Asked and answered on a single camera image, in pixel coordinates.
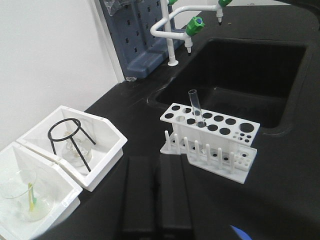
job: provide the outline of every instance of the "lab faucet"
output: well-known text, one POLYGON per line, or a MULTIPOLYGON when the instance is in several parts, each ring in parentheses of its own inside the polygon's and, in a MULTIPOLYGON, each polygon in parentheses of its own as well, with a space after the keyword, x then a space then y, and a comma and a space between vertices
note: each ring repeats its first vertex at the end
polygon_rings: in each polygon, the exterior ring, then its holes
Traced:
POLYGON ((153 36, 159 38, 166 38, 166 44, 169 53, 169 66, 176 66, 179 62, 176 60, 173 39, 184 41, 184 46, 187 49, 188 55, 191 55, 191 47, 193 45, 191 37, 199 33, 205 26, 201 17, 193 17, 186 26, 185 32, 172 32, 170 20, 182 12, 186 11, 212 11, 216 12, 219 25, 222 24, 222 17, 224 16, 223 8, 227 6, 232 0, 218 0, 216 5, 188 5, 177 8, 169 13, 168 6, 172 6, 177 0, 160 0, 162 19, 156 22, 150 29, 153 36), (164 31, 158 29, 164 25, 164 31))

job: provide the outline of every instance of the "blue pegboard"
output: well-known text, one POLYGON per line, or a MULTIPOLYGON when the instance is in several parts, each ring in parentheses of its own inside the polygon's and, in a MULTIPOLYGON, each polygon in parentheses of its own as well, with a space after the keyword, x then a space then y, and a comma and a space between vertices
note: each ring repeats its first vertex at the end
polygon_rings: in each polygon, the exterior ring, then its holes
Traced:
MULTIPOLYGON (((123 6, 113 16, 100 0, 114 48, 125 77, 146 78, 168 58, 166 39, 150 33, 153 24, 162 18, 160 0, 144 0, 123 6)), ((174 48, 183 41, 174 40, 174 48)))

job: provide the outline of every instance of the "test tube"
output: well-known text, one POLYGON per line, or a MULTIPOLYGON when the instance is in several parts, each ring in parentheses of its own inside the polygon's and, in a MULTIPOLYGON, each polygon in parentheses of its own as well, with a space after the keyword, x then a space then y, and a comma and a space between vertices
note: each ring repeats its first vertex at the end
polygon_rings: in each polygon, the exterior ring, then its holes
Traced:
POLYGON ((206 123, 202 116, 197 90, 191 89, 190 91, 188 91, 188 94, 189 94, 196 125, 199 128, 204 128, 206 126, 206 123))

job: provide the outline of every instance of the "green faucet valve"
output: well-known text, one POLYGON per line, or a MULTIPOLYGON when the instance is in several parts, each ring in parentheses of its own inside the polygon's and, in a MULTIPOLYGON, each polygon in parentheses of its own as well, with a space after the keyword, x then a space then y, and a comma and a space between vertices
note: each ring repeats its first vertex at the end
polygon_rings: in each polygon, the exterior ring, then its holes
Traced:
POLYGON ((204 21, 199 16, 194 16, 189 21, 188 25, 186 26, 185 32, 190 37, 196 35, 201 31, 201 29, 205 26, 204 21))
POLYGON ((227 6, 229 3, 231 3, 232 0, 219 0, 218 3, 221 7, 227 6))
POLYGON ((175 4, 178 0, 169 0, 168 6, 175 4))

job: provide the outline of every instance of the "lab sink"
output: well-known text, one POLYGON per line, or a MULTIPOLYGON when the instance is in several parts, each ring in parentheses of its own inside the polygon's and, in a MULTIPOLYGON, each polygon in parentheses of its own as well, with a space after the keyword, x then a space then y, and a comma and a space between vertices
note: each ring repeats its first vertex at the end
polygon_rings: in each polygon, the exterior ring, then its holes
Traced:
POLYGON ((302 86, 297 76, 303 76, 306 49, 272 40, 210 39, 154 99, 190 105, 188 91, 196 89, 202 109, 260 123, 269 132, 283 129, 302 86))

